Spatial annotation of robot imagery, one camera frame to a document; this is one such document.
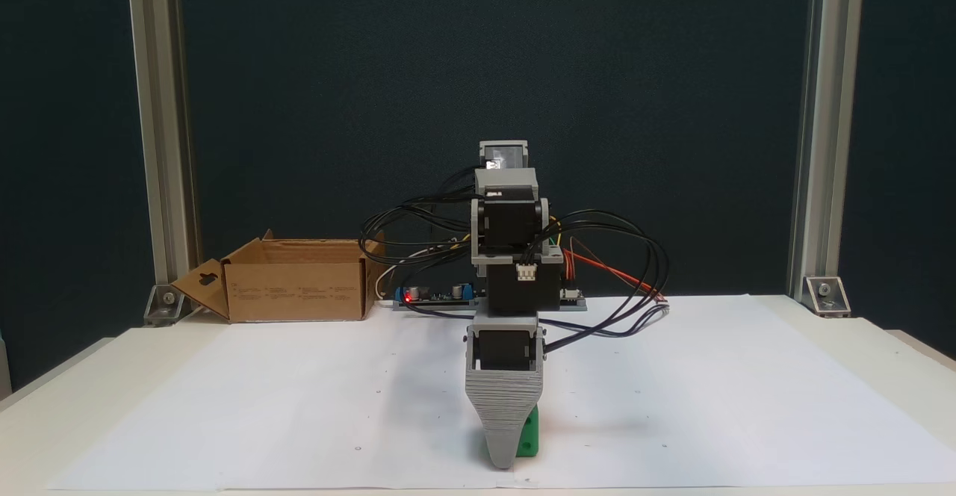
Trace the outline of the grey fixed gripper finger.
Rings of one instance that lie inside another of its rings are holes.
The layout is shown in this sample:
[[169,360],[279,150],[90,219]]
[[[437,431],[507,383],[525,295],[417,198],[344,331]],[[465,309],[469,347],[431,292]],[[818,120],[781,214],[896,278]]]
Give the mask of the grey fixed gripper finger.
[[480,418],[495,468],[512,468],[523,425],[543,386],[543,371],[465,371],[465,394]]

